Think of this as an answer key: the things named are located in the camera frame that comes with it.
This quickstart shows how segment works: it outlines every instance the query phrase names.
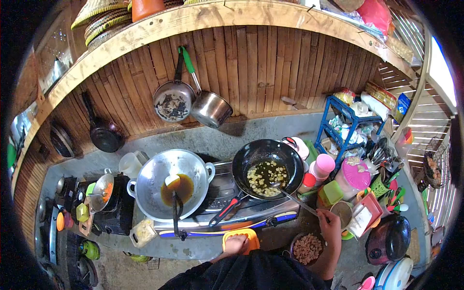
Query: red lid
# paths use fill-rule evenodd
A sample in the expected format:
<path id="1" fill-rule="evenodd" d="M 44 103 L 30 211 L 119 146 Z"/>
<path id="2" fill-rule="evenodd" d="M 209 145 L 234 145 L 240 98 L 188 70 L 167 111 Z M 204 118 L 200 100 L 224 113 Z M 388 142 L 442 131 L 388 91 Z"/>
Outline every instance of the red lid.
<path id="1" fill-rule="evenodd" d="M 316 184 L 316 177 L 311 173 L 305 173 L 303 176 L 303 184 L 307 187 L 313 187 Z"/>

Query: red plastic bag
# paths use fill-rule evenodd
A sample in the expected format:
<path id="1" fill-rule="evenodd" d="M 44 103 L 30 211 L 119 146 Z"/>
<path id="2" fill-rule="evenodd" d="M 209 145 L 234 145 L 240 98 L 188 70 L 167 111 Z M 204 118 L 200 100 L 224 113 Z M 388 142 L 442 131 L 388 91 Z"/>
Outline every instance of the red plastic bag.
<path id="1" fill-rule="evenodd" d="M 392 22 L 390 10 L 383 0 L 365 0 L 364 4 L 356 10 L 368 26 L 373 24 L 383 35 L 388 35 L 388 27 Z"/>

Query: white pitcher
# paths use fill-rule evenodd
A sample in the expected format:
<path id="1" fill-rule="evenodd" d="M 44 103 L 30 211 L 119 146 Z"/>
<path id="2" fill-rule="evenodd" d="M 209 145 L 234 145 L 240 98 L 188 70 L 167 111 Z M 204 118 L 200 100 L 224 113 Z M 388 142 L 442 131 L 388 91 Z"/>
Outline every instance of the white pitcher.
<path id="1" fill-rule="evenodd" d="M 119 171 L 129 178 L 136 178 L 148 158 L 144 152 L 135 151 L 124 155 L 119 161 Z"/>

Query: black shirt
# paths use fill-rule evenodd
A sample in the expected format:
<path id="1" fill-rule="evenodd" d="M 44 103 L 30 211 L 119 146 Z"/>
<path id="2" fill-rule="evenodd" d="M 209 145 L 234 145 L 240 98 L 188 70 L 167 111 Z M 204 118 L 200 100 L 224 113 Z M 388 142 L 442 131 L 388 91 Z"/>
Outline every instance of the black shirt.
<path id="1" fill-rule="evenodd" d="M 170 289 L 330 289 L 299 262 L 262 250 L 247 256 L 234 255 L 212 264 L 205 262 L 169 280 L 160 290 Z"/>

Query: metal hook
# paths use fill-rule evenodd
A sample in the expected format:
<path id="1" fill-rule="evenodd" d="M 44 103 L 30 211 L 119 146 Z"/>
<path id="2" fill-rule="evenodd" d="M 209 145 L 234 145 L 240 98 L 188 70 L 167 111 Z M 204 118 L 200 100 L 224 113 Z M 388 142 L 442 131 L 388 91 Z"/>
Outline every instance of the metal hook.
<path id="1" fill-rule="evenodd" d="M 316 5 L 313 4 L 313 6 L 311 6 L 306 12 L 309 12 L 311 9 L 313 9 L 314 7 L 316 7 Z"/>

